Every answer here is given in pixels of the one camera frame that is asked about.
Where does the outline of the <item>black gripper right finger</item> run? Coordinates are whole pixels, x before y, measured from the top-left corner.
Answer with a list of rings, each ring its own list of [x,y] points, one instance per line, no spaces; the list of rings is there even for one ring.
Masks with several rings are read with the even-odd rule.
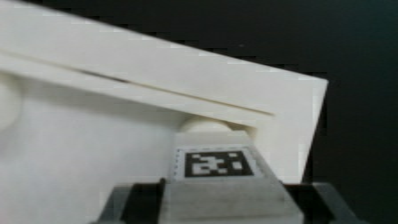
[[[285,184],[284,188],[303,213],[303,224],[369,224],[357,217],[330,183]]]

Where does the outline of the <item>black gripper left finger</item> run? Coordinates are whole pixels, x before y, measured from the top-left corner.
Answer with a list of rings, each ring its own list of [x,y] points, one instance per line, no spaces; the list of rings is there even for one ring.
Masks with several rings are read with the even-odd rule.
[[[88,224],[158,224],[165,179],[111,189],[97,219]]]

